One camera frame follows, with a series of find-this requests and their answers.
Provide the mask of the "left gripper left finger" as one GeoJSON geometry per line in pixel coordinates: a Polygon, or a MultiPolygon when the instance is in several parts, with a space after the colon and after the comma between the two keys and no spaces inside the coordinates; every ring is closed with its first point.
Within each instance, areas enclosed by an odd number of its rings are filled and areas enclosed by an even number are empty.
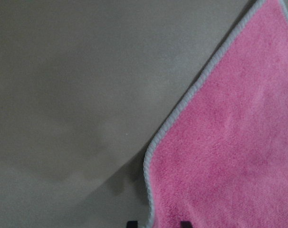
{"type": "Polygon", "coordinates": [[[136,220],[127,221],[126,228],[138,228],[138,221],[136,220]]]}

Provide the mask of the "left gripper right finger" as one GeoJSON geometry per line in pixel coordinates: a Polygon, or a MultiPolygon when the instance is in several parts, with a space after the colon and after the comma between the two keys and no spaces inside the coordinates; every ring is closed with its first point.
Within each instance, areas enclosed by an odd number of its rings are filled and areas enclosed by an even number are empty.
{"type": "Polygon", "coordinates": [[[191,222],[190,221],[181,221],[180,226],[181,226],[181,228],[191,228],[191,222]]]}

